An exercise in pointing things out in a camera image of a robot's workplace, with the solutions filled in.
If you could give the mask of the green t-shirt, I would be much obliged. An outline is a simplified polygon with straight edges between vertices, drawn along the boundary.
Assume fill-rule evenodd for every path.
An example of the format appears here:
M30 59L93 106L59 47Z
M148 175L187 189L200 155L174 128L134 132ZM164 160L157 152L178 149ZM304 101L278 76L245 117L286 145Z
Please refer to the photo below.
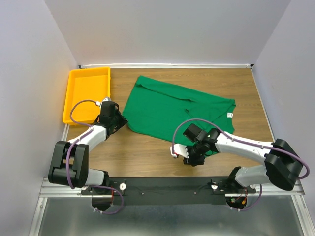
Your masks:
M235 100L187 87L139 76L127 100L123 116L137 133L192 145L183 135L188 119L203 130L212 124L233 133Z

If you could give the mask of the yellow plastic tray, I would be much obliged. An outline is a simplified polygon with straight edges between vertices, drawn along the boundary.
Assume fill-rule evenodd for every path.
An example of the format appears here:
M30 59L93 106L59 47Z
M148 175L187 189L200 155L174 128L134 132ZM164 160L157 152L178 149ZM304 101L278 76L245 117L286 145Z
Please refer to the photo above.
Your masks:
M63 109L63 123L74 125L71 120L92 123L99 115L100 108L91 102L78 105L72 115L71 109L82 100L102 101L110 97L111 69L110 67L96 67L73 69L69 72L65 104Z

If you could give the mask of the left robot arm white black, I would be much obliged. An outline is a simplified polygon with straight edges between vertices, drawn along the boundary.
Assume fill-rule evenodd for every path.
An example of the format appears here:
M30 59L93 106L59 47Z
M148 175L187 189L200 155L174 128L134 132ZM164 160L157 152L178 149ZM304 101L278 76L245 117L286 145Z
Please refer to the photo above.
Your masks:
M76 121L72 117L75 108L84 102L92 102L100 107L100 113L92 124ZM55 144L48 180L71 189L92 186L96 193L104 194L109 189L109 174L89 168L89 153L125 126L128 120L119 111L119 105L108 97L101 102L78 102L71 109L69 117L72 122L85 125L88 129L74 139Z

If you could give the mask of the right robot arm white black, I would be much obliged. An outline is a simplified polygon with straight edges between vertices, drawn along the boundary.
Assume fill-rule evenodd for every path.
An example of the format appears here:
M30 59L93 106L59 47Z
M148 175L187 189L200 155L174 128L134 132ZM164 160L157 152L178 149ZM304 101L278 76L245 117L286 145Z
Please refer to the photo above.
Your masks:
M193 142L186 147L185 164L202 165L207 152L230 153L248 158L258 165L254 167L236 167L223 183L229 191L236 193L250 185L271 183L274 186L291 191L302 170L298 155L282 139L275 142L260 142L241 138L212 128L209 132L191 124L183 135Z

